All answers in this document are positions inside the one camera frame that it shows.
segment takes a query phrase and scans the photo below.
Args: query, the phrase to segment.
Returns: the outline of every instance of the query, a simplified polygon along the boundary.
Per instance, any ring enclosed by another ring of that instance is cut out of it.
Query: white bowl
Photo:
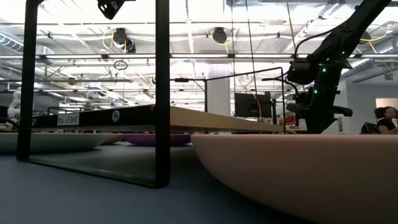
[[[398,136],[193,135],[203,165],[260,203],[317,223],[398,223]]]
[[[76,152],[90,150],[101,145],[108,134],[57,134],[32,133],[30,151]],[[17,149],[18,133],[0,133],[0,152],[14,153]]]

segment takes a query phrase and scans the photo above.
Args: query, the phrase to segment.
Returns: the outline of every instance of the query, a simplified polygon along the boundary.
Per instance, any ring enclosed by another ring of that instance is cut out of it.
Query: white robot
[[[18,123],[19,115],[21,110],[19,109],[21,105],[21,87],[17,88],[17,91],[14,93],[14,99],[10,106],[8,107],[8,118]]]

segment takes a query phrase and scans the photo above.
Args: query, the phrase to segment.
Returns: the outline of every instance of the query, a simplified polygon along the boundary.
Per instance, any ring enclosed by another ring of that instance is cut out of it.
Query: black hair
[[[393,108],[392,106],[386,106],[386,107],[382,107],[382,108],[376,108],[376,109],[374,110],[374,114],[376,115],[376,118],[377,118],[377,119],[385,118],[386,111],[387,111],[388,109],[390,109],[390,108],[392,108],[392,109],[394,109],[395,111],[397,111],[397,109]]]

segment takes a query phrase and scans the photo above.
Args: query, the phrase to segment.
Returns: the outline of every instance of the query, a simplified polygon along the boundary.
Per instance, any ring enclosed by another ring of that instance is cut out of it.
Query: overhead camera
[[[227,39],[226,33],[223,27],[216,27],[213,31],[213,40],[219,44],[225,44]]]
[[[126,34],[126,28],[116,28],[113,42],[117,48],[126,49],[126,53],[134,54],[137,51],[136,44]]]
[[[112,20],[115,15],[119,12],[125,1],[135,0],[97,0],[98,9],[104,14],[104,16]]]

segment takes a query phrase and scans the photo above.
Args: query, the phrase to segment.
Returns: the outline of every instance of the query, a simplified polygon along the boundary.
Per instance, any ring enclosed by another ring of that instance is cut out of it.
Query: white pillar
[[[228,76],[230,67],[227,64],[211,64],[207,78]],[[209,113],[231,116],[231,95],[229,78],[208,81],[207,107]]]

